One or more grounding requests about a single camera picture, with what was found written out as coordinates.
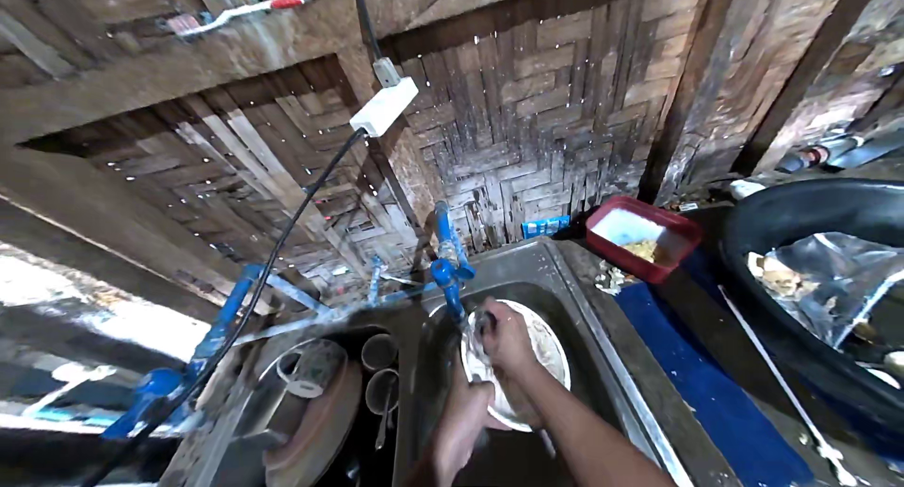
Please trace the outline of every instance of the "plastic bag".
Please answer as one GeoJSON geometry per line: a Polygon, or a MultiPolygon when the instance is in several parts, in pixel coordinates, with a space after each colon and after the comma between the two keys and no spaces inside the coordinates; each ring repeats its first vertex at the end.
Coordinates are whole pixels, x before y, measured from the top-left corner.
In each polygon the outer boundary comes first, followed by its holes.
{"type": "Polygon", "coordinates": [[[770,292],[782,308],[826,344],[838,349],[854,325],[904,279],[904,249],[844,233],[818,233],[779,247],[774,256],[818,286],[797,299],[770,292]]]}

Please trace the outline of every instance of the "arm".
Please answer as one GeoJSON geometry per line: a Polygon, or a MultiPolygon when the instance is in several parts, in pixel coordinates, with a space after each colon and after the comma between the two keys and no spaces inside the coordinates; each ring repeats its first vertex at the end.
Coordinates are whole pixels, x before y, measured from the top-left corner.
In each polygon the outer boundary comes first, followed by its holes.
{"type": "Polygon", "coordinates": [[[461,359],[452,358],[452,385],[430,442],[405,481],[406,487],[447,487],[465,467],[485,426],[505,428],[486,411],[492,383],[469,383],[461,359]]]}
{"type": "Polygon", "coordinates": [[[562,387],[531,349],[525,318],[487,299],[495,327],[484,330],[484,350],[524,390],[579,485],[672,487],[655,464],[615,428],[562,387]]]}

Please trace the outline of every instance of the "cup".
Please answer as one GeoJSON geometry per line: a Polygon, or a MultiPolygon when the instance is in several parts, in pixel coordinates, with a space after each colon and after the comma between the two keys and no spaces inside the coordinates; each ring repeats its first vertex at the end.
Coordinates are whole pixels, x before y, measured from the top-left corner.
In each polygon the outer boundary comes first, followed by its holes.
{"type": "Polygon", "coordinates": [[[399,372],[394,368],[384,368],[371,377],[364,389],[364,403],[374,414],[383,414],[389,407],[391,413],[399,405],[399,372]]]}
{"type": "Polygon", "coordinates": [[[378,333],[370,337],[361,347],[361,363],[370,372],[376,372],[392,365],[399,354],[399,346],[389,333],[378,333]]]}
{"type": "Polygon", "coordinates": [[[289,393],[300,398],[320,397],[335,373],[348,361],[339,344],[326,339],[302,342],[279,356],[277,374],[286,382],[289,393]],[[297,357],[291,365],[292,357],[297,357]]]}

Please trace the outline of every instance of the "black cable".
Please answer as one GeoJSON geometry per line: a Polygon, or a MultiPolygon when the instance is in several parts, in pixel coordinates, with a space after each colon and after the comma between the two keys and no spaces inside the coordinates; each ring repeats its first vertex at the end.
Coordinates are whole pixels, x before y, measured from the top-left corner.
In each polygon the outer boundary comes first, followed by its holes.
{"type": "Polygon", "coordinates": [[[342,146],[342,149],[339,150],[338,153],[335,154],[332,160],[330,160],[329,165],[322,171],[320,177],[314,184],[310,187],[310,191],[305,196],[305,200],[302,201],[299,209],[295,212],[295,215],[292,215],[292,219],[289,221],[286,229],[283,230],[282,235],[277,240],[277,244],[273,247],[273,250],[270,251],[270,256],[266,260],[266,265],[258,276],[257,286],[254,289],[254,295],[251,297],[251,301],[248,304],[248,307],[245,308],[245,313],[242,315],[242,318],[239,319],[239,324],[232,330],[229,338],[220,346],[220,348],[207,360],[207,364],[204,365],[204,369],[198,374],[198,377],[192,383],[192,385],[183,390],[178,396],[176,396],[172,401],[169,402],[167,406],[152,415],[151,419],[147,421],[147,425],[145,428],[141,429],[141,432],[135,435],[132,439],[126,443],[119,452],[113,456],[112,459],[104,463],[103,466],[97,472],[92,474],[87,480],[85,480],[81,487],[95,487],[101,480],[103,480],[111,471],[117,468],[119,464],[121,464],[125,459],[129,458],[130,454],[132,454],[141,444],[144,442],[151,433],[160,426],[161,423],[166,421],[166,418],[169,418],[170,414],[172,414],[175,409],[181,406],[185,401],[188,400],[189,397],[195,392],[195,390],[204,386],[207,383],[207,380],[210,378],[210,375],[213,374],[213,370],[216,369],[217,364],[220,363],[220,360],[226,356],[226,353],[232,347],[232,344],[235,343],[235,340],[241,335],[242,329],[245,328],[245,325],[248,323],[251,313],[254,312],[254,307],[257,306],[258,300],[260,300],[261,294],[264,292],[264,287],[266,285],[266,276],[270,273],[270,270],[273,268],[273,263],[277,260],[277,256],[279,254],[279,249],[282,248],[283,244],[286,243],[286,239],[288,238],[289,233],[292,231],[292,227],[296,222],[301,218],[301,214],[305,211],[307,204],[311,202],[311,198],[314,197],[314,192],[317,192],[323,185],[323,182],[329,178],[330,173],[333,172],[336,164],[339,163],[339,160],[345,155],[345,153],[354,145],[361,137],[366,134],[366,130],[364,128],[357,129],[351,137],[345,141],[345,145],[342,146]]]}
{"type": "Polygon", "coordinates": [[[383,57],[383,54],[379,51],[377,36],[373,33],[373,26],[371,25],[371,17],[367,14],[367,2],[364,0],[355,0],[355,5],[358,7],[358,22],[361,23],[361,26],[363,26],[364,30],[367,32],[367,37],[370,39],[369,42],[371,43],[371,51],[373,51],[373,60],[376,62],[379,58],[383,57]]]}

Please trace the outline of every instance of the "red plastic tray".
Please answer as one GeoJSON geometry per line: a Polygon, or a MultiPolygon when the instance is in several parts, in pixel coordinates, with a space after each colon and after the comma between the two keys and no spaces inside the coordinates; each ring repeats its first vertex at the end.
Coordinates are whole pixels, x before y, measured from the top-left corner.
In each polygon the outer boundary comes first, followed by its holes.
{"type": "Polygon", "coordinates": [[[700,244],[702,236],[701,228],[694,222],[633,197],[619,196],[609,199],[587,221],[587,243],[596,253],[627,273],[652,284],[664,281],[665,277],[700,244]],[[594,233],[593,228],[616,210],[624,211],[612,215],[604,225],[608,238],[594,233]],[[638,228],[638,221],[645,222],[643,219],[662,227],[661,233],[654,238],[658,243],[656,262],[641,259],[616,244],[641,239],[638,237],[638,230],[644,228],[638,228]]]}

